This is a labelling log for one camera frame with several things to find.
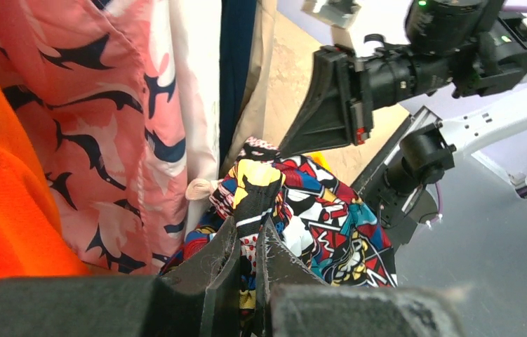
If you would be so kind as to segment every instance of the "orange fabric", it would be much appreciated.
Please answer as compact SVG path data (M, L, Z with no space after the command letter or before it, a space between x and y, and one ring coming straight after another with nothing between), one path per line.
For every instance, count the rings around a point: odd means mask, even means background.
M0 278L88 274L60 236L40 163L0 90Z

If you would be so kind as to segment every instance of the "beige fabric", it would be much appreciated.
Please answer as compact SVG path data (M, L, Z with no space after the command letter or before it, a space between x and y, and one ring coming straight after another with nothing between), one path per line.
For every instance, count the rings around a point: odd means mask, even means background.
M274 50L274 26L276 24L277 0L258 0L251 46L251 63L246 79L242 102L242 113L236 125L230 151L222 165L221 176L232 167L243 144L250 136L263 137L265 100L269 68Z

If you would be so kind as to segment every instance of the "pink fabric with bird print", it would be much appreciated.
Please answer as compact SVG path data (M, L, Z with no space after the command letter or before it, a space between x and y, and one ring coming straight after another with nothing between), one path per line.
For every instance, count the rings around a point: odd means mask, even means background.
M125 273L157 273L184 238L168 18L160 0L0 0L0 85L44 167L63 237L83 261Z

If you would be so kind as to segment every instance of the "navy fabric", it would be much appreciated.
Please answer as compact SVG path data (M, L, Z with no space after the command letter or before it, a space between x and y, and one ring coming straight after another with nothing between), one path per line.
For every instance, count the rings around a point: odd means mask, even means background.
M220 36L220 165L226 158L251 61L257 0L222 0Z

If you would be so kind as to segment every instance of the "white fabric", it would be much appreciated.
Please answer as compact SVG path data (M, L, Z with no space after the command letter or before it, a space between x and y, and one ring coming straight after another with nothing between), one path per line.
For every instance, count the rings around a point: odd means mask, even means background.
M284 244L296 256L301 256L302 251L314 243L311 232L297 216L290 219L290 224L283 230L283 236Z
M187 134L187 179L216 180L220 163L221 1L170 1L170 21L182 122ZM188 201L185 233L210 206Z

